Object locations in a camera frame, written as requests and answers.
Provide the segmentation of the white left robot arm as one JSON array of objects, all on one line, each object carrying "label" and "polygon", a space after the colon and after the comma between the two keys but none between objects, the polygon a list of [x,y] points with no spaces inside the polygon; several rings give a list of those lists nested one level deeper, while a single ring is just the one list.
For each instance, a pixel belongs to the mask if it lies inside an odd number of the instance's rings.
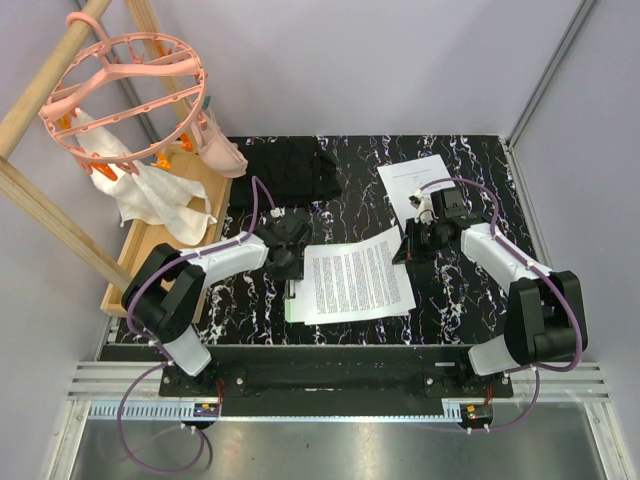
[{"label": "white left robot arm", "polygon": [[296,212],[273,213],[265,223],[228,240],[178,250],[155,246],[121,297],[129,321],[152,336],[196,396],[215,386],[212,356],[192,326],[201,292],[236,274],[264,270],[287,285],[303,279],[311,224]]}]

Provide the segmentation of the white paper stack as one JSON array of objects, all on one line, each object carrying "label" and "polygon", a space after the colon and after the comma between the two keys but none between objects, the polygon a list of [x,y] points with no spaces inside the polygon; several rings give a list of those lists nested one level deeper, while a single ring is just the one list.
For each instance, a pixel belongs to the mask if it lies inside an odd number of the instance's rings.
[{"label": "white paper stack", "polygon": [[401,228],[405,227],[407,220],[415,217],[417,208],[411,204],[410,197],[424,185],[439,180],[424,190],[427,197],[433,191],[455,186],[451,181],[444,181],[452,175],[440,155],[379,166],[378,173]]}]

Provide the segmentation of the green clipboard folder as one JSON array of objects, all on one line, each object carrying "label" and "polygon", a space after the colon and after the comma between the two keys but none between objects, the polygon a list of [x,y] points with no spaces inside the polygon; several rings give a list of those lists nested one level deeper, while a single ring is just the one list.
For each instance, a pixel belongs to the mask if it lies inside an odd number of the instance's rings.
[{"label": "green clipboard folder", "polygon": [[351,310],[343,255],[347,244],[311,245],[304,250],[304,278],[295,299],[285,301],[289,323],[318,325],[340,322]]}]

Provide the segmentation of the printed white paper sheet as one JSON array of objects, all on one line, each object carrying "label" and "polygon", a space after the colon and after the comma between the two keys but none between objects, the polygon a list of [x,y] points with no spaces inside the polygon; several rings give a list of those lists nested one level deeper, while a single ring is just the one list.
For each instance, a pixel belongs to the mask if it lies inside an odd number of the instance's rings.
[{"label": "printed white paper sheet", "polygon": [[395,265],[394,272],[400,296],[399,315],[407,316],[416,307],[410,277],[405,264]]}]

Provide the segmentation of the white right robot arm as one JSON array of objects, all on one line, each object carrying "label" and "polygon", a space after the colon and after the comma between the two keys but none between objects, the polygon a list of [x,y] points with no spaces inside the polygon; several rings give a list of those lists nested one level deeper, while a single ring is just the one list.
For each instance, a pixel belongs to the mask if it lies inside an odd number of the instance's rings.
[{"label": "white right robot arm", "polygon": [[588,345],[580,280],[569,270],[555,271],[509,241],[496,214],[473,213],[458,187],[415,191],[408,198],[415,214],[394,263],[426,263],[441,251],[454,251],[479,266],[507,295],[501,335],[471,347],[454,384],[466,396],[486,389],[490,376],[528,367],[573,370]]}]

